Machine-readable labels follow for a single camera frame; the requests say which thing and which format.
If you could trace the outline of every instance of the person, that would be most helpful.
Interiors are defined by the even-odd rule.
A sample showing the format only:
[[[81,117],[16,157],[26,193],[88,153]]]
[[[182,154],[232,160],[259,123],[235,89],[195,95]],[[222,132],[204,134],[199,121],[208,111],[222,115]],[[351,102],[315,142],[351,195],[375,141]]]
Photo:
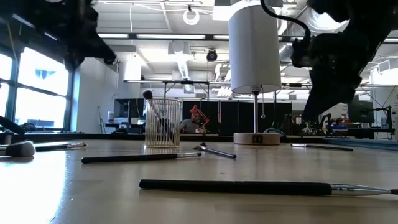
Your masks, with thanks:
[[[198,113],[192,113],[190,119],[185,119],[180,123],[180,131],[184,133],[196,133],[200,128],[201,116]]]

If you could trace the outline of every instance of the white lamp shade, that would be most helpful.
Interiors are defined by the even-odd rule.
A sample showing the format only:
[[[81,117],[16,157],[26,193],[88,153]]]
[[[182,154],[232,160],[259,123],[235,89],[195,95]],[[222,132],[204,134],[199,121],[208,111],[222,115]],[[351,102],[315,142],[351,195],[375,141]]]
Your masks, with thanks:
[[[228,26],[232,92],[251,94],[251,86],[259,85],[263,87],[260,93],[279,90],[276,19],[266,14],[261,6],[248,6],[236,12]]]

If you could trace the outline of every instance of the wooden lamp base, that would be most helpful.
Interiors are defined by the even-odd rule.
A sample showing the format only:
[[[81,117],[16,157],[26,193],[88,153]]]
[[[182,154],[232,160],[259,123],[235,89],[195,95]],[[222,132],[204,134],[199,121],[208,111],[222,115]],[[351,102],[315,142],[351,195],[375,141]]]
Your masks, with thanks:
[[[235,144],[275,146],[280,144],[277,133],[234,133]]]

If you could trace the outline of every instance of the table surface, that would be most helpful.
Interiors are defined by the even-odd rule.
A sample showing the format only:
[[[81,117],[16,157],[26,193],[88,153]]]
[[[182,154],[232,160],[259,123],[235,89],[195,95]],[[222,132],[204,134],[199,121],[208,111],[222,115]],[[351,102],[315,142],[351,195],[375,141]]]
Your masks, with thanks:
[[[140,190],[140,179],[279,180],[398,187],[398,153],[209,143],[238,155],[81,164],[86,156],[176,152],[142,141],[87,140],[86,149],[0,157],[0,223],[396,223],[398,196],[302,197]],[[198,142],[182,142],[192,151]]]

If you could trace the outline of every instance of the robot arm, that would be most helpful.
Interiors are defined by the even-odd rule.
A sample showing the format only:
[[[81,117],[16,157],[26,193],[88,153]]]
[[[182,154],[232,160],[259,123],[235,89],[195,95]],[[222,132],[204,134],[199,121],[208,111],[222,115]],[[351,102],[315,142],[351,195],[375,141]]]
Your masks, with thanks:
[[[198,109],[197,105],[193,106],[193,108],[189,112],[193,114],[199,114],[205,120],[205,123],[203,123],[201,128],[205,128],[205,126],[210,122],[206,115],[200,109]]]
[[[340,33],[324,33],[311,37],[310,29],[297,19],[276,15],[272,17],[295,22],[305,30],[303,40],[293,43],[292,64],[295,67],[312,67],[312,90],[304,109],[303,119],[311,120],[337,103],[349,103],[360,85],[359,76],[373,59],[378,48],[391,30],[398,28],[394,14],[397,0],[380,0],[366,4],[361,0],[308,0],[317,13],[327,13],[336,22],[349,20]]]
[[[98,13],[92,0],[0,0],[0,22],[17,19],[41,35],[49,34],[65,49],[64,59],[74,70],[85,57],[112,64],[116,54],[96,32]]]

